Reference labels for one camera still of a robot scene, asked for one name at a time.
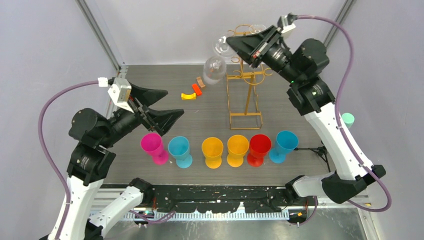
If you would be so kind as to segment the gold wine glass rack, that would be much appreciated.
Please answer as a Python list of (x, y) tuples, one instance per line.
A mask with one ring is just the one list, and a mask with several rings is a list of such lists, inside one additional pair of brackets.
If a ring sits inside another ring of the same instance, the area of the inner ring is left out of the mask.
[(231, 130), (259, 130), (263, 126), (263, 114), (259, 109), (257, 87), (271, 76), (271, 69), (264, 64), (250, 67), (235, 55), (226, 73), (226, 94)]

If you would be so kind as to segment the pink plastic wine glass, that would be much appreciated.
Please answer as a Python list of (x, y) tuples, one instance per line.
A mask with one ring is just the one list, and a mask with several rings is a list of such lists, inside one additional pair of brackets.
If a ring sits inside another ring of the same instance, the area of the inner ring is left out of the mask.
[(140, 140), (140, 147), (156, 165), (164, 165), (169, 160), (169, 153), (164, 148), (162, 137), (157, 133), (148, 133)]

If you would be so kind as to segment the blue wine glass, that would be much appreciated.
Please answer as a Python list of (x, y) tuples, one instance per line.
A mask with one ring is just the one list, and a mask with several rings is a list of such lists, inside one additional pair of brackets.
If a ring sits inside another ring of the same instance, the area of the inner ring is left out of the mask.
[(286, 156), (298, 147), (299, 139), (291, 131), (280, 131), (275, 138), (274, 147), (269, 151), (268, 156), (275, 164), (282, 164)]
[(168, 152), (176, 160), (179, 168), (189, 168), (193, 163), (193, 157), (190, 153), (190, 142), (184, 136), (176, 136), (168, 143)]

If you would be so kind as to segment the clear wine glass front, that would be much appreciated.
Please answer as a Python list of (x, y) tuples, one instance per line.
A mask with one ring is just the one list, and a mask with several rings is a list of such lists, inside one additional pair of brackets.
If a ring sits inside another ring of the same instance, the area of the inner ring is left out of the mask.
[(227, 62), (236, 55), (228, 44), (228, 34), (222, 35), (212, 44), (214, 55), (206, 60), (203, 65), (202, 78), (207, 85), (220, 82), (227, 73)]

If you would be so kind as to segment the mint green bottle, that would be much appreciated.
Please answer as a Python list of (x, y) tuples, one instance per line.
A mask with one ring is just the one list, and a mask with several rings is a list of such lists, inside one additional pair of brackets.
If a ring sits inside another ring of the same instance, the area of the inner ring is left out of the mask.
[(355, 122), (354, 115), (349, 113), (349, 112), (345, 112), (341, 115), (341, 117), (342, 117), (342, 120), (343, 120), (344, 124), (346, 125), (346, 127), (348, 129), (350, 129)]

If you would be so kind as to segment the yellow wine glass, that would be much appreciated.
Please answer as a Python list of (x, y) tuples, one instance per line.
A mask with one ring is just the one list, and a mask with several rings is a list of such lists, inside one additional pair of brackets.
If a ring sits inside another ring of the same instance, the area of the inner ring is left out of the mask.
[(222, 164), (222, 154), (224, 145), (217, 137), (206, 138), (201, 145), (203, 156), (205, 157), (205, 164), (210, 169), (217, 169)]
[(245, 136), (240, 134), (231, 136), (227, 141), (227, 163), (233, 168), (240, 167), (244, 163), (249, 147), (249, 140)]

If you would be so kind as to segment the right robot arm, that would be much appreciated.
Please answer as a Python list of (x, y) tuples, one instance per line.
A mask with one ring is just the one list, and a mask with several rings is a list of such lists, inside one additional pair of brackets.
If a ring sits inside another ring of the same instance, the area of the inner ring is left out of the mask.
[(287, 94), (319, 135), (331, 156), (335, 171), (326, 175), (300, 175), (286, 185), (285, 198), (299, 205), (305, 197), (328, 197), (342, 204), (386, 175), (382, 165), (373, 164), (361, 151), (336, 112), (336, 99), (320, 73), (329, 64), (325, 45), (314, 38), (304, 40), (291, 52), (283, 30), (271, 26), (246, 36), (230, 36), (226, 43), (248, 65), (265, 64), (289, 82)]

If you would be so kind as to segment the clear wine glass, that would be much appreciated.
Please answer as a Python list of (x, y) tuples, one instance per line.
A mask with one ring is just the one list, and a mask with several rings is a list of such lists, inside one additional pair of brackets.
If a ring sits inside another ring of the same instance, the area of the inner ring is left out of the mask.
[(236, 55), (228, 44), (228, 34), (222, 35), (212, 44), (214, 55), (206, 60), (203, 65), (202, 78), (207, 85), (220, 82), (227, 73), (227, 62)]
[(258, 34), (264, 31), (267, 27), (263, 24), (252, 24), (249, 26), (249, 32), (251, 34)]

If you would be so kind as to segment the orange block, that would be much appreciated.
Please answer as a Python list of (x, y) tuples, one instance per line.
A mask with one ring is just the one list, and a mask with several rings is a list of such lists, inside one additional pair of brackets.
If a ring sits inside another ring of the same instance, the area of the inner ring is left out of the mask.
[(194, 83), (194, 84), (192, 84), (192, 85), (191, 85), (191, 87), (192, 87), (192, 89), (193, 89), (194, 93), (195, 93), (197, 96), (201, 96), (201, 95), (203, 94), (203, 92), (202, 92), (202, 90), (201, 90), (201, 88), (199, 87), (199, 85), (198, 85), (198, 84)]

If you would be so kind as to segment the yellow arch block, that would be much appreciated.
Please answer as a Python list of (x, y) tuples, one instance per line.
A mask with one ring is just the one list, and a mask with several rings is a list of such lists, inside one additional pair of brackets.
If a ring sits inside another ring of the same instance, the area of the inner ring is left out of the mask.
[(197, 98), (197, 94), (194, 92), (192, 94), (181, 93), (182, 100), (195, 100)]

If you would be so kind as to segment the yellow wine glass front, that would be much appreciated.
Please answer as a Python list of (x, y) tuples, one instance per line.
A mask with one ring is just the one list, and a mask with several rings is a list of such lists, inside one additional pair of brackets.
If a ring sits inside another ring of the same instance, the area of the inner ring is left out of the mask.
[(227, 141), (227, 163), (233, 168), (240, 167), (244, 163), (249, 147), (249, 140), (245, 136), (240, 134), (231, 136)]

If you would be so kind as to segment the clear wine glass rear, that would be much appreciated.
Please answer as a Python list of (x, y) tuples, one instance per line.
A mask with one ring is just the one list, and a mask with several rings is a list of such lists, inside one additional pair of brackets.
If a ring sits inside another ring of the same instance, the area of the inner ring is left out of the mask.
[(249, 32), (251, 34), (258, 34), (264, 31), (267, 27), (263, 24), (252, 24), (249, 26)]

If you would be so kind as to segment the brown arch block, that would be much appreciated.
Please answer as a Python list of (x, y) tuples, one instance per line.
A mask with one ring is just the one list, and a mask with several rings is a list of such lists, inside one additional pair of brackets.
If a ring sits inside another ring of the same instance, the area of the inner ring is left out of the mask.
[(203, 89), (203, 88), (205, 88), (205, 87), (206, 87), (206, 85), (204, 84), (204, 82), (203, 82), (203, 80), (202, 80), (202, 77), (201, 77), (201, 76), (198, 76), (198, 77), (196, 78), (196, 81), (197, 81), (198, 86), (199, 86), (201, 89)]

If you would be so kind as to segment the red plastic wine glass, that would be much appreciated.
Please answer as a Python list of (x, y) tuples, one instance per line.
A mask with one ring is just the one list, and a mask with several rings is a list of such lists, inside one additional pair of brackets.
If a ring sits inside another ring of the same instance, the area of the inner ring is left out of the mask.
[(252, 167), (260, 167), (271, 148), (272, 141), (267, 135), (255, 134), (249, 141), (247, 163)]

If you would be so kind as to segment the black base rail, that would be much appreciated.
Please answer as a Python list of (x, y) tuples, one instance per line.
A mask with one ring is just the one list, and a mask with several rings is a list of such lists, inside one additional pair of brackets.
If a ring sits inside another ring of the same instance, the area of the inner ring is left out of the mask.
[(135, 221), (142, 218), (158, 221), (169, 212), (175, 212), (170, 221), (261, 221), (304, 218), (314, 209), (350, 209), (349, 202), (335, 203), (328, 197), (312, 197), (289, 202), (283, 186), (275, 185), (154, 185), (153, 197), (148, 203), (131, 204), (116, 216), (104, 209), (123, 197), (124, 184), (105, 184), (94, 195), (89, 219), (98, 222)]

